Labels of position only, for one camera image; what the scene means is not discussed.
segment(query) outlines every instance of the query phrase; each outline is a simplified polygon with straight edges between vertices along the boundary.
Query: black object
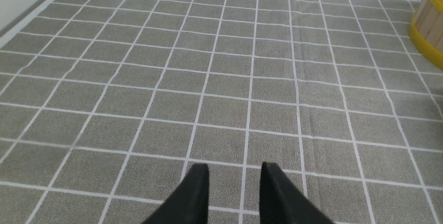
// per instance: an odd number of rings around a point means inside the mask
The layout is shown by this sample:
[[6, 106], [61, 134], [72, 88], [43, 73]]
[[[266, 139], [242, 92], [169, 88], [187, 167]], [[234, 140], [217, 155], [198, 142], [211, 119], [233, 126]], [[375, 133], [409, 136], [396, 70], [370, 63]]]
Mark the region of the black object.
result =
[[[142, 224], [207, 224], [208, 201], [208, 166], [194, 164], [177, 189]], [[260, 223], [333, 224], [277, 164], [267, 162], [261, 166]]]

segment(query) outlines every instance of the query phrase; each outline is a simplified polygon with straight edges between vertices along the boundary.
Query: gray carpet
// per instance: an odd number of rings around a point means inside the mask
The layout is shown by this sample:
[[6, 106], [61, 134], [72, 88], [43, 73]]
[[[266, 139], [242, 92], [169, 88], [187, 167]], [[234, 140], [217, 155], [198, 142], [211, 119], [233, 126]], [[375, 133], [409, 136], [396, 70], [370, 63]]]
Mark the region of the gray carpet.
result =
[[420, 0], [55, 0], [0, 49], [0, 223], [139, 223], [210, 167], [258, 224], [263, 161], [338, 223], [443, 223]]

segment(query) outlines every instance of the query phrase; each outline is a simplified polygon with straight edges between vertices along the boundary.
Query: yellow container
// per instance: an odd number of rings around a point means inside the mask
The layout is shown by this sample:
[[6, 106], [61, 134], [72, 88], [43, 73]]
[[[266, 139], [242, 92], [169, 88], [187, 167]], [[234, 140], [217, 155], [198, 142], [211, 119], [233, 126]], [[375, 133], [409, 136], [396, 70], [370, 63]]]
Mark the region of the yellow container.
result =
[[424, 57], [443, 70], [443, 0], [422, 0], [409, 36]]

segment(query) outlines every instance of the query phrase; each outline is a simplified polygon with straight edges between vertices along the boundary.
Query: floor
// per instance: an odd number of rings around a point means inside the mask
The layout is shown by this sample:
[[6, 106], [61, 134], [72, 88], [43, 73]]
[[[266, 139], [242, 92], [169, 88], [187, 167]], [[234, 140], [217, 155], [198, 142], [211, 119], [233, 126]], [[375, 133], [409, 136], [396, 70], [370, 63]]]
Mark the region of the floor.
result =
[[443, 223], [420, 0], [55, 0], [0, 49], [0, 223], [140, 223], [191, 164], [258, 224], [263, 161], [337, 223]]

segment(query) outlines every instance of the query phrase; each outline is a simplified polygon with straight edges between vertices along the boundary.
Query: wooden slat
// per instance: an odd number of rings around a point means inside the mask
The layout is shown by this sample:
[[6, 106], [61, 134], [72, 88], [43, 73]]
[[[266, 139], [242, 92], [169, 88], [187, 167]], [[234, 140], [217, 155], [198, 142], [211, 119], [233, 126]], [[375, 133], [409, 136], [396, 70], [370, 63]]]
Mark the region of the wooden slat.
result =
[[431, 30], [426, 36], [426, 41], [435, 46], [440, 38], [443, 36], [443, 14], [437, 17], [437, 20], [432, 25]]
[[426, 1], [426, 5], [424, 6], [423, 10], [421, 11], [420, 15], [418, 16], [417, 22], [416, 22], [416, 28], [420, 30], [421, 25], [424, 22], [424, 19], [427, 16], [427, 13], [429, 13], [429, 10], [433, 8], [432, 4], [429, 2], [429, 0]]
[[426, 38], [429, 31], [431, 30], [432, 26], [434, 25], [435, 21], [437, 20], [437, 17], [440, 15], [440, 12], [432, 7], [429, 10], [429, 13], [427, 13], [426, 18], [423, 21], [423, 24], [420, 26], [418, 32], [420, 33], [423, 38]]

